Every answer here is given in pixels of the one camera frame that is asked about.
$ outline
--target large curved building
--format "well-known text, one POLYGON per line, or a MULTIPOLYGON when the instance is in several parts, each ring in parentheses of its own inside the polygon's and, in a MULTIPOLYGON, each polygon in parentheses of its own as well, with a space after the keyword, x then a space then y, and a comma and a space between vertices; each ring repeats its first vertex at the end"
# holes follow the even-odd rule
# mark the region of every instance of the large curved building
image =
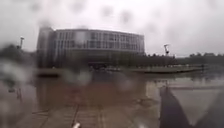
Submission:
POLYGON ((62 65, 65 58, 74 59, 80 55, 90 60, 96 58, 91 62, 102 61, 105 57, 117 58, 118 54, 144 54, 144 36, 90 29, 54 31, 45 27, 39 32, 37 53, 41 67, 62 65))

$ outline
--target raindrop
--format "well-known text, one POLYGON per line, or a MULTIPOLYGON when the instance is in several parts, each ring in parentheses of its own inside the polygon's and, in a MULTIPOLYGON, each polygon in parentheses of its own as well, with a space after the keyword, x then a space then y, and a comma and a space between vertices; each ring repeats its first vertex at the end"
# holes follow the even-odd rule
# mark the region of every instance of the raindrop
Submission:
POLYGON ((80 13, 84 10, 85 6, 86 6, 86 0, 76 0, 71 5, 71 10, 74 13, 80 13))
POLYGON ((38 22, 38 26, 40 26, 40 27, 51 27, 52 23, 50 22, 49 19, 44 18, 44 19, 42 19, 38 22))
POLYGON ((153 17, 156 19, 160 19, 162 17, 161 11, 160 10, 156 10, 155 12, 153 12, 153 17))
POLYGON ((124 11, 121 13, 121 22, 124 24, 130 23, 132 20, 132 13, 129 11, 124 11))
POLYGON ((146 26, 147 32, 149 33, 156 33, 157 32, 157 28, 154 24, 148 24, 146 26))
POLYGON ((216 0, 207 0, 208 6, 211 9, 217 8, 217 1, 216 0))
POLYGON ((40 6, 39 3, 32 3, 32 4, 30 5, 30 10, 31 10, 32 12, 38 12, 38 11, 41 10, 41 6, 40 6))
POLYGON ((104 7, 102 9, 102 16, 103 17, 110 17, 113 14, 113 8, 112 7, 104 7))

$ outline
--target gray sky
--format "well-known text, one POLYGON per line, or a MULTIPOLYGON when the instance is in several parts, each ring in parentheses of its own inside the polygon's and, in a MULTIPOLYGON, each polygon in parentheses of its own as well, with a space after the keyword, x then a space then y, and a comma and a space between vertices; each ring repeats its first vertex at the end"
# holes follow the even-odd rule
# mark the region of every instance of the gray sky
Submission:
POLYGON ((36 48, 39 25, 108 29, 145 35, 148 54, 224 53, 223 0, 1 0, 0 43, 36 48))

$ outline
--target building window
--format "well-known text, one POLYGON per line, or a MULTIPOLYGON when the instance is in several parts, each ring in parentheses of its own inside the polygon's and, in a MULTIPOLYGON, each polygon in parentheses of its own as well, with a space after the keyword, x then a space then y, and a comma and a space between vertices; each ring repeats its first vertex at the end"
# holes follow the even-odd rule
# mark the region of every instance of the building window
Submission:
POLYGON ((97 35, 96 35, 96 33, 91 33, 91 39, 92 39, 92 40, 96 40, 96 39, 97 39, 97 35))
POLYGON ((107 34, 107 33, 104 33, 104 34, 103 34, 103 40, 104 40, 104 41, 107 41, 107 39, 108 39, 108 34, 107 34))
POLYGON ((110 42, 109 43, 109 48, 113 48, 114 47, 114 43, 110 42))
POLYGON ((101 48, 100 45, 101 45, 100 41, 97 41, 97 42, 96 42, 96 47, 97 47, 97 48, 101 48))
POLYGON ((94 41, 90 42, 90 48, 94 48, 94 41))

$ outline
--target water droplet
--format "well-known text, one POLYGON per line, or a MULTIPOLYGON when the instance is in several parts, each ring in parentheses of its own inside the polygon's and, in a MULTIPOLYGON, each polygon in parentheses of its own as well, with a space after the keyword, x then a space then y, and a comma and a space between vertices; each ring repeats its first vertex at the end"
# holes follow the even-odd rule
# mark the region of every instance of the water droplet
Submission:
POLYGON ((132 20, 132 13, 129 11, 123 11, 121 13, 120 19, 121 19, 121 22, 124 24, 130 23, 132 20))
POLYGON ((102 16, 103 17, 110 17, 113 14, 113 8, 112 7, 104 7, 102 9, 102 16))

